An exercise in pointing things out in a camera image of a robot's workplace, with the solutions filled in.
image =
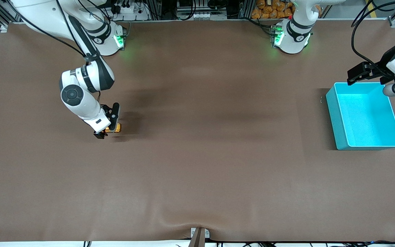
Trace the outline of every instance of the brown object pile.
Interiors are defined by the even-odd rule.
[[[252,11],[251,19],[281,19],[294,14],[295,6],[292,2],[283,2],[280,0],[268,1],[271,5],[266,4],[265,0],[257,0],[256,8]]]

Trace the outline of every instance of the yellow stripe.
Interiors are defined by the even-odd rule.
[[[372,10],[372,9],[374,9],[374,8],[373,8],[373,4],[370,3],[370,4],[368,5],[368,10],[370,11],[370,10]],[[370,16],[371,16],[372,18],[377,18],[377,17],[378,17],[378,16],[376,15],[376,11],[371,12],[371,13],[370,13]]]

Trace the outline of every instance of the blue bin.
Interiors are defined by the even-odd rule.
[[[337,82],[327,104],[338,150],[395,148],[395,116],[380,83]]]

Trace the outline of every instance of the brown table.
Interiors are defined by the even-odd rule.
[[[132,29],[106,58],[100,101],[124,130],[105,140],[59,97],[83,59],[25,25],[0,34],[0,241],[395,240],[395,149],[337,151],[323,97],[361,62],[350,22],[318,22],[297,55],[248,22]],[[394,44],[387,21],[357,34],[373,60]]]

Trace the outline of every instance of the brown tabletop surface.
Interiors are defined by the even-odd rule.
[[[83,59],[25,25],[0,34],[0,241],[395,240],[395,149],[338,151],[324,95],[362,60],[348,21],[297,55],[249,22],[137,23],[105,60],[123,132],[98,140],[61,102]],[[356,47],[395,45],[365,21]],[[395,111],[395,98],[391,99]]]

